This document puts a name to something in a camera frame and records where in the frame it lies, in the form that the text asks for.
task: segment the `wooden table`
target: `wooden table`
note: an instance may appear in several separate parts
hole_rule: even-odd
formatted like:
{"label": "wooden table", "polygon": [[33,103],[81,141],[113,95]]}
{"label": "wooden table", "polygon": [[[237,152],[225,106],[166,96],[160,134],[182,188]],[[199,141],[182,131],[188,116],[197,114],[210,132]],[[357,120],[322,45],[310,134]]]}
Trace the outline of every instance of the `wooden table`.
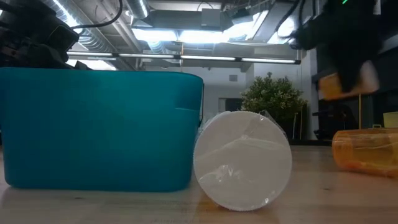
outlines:
{"label": "wooden table", "polygon": [[293,158],[282,195],[246,213],[218,207],[194,180],[168,194],[18,190],[0,170],[0,223],[398,223],[398,180],[340,172],[329,147],[294,147]]}

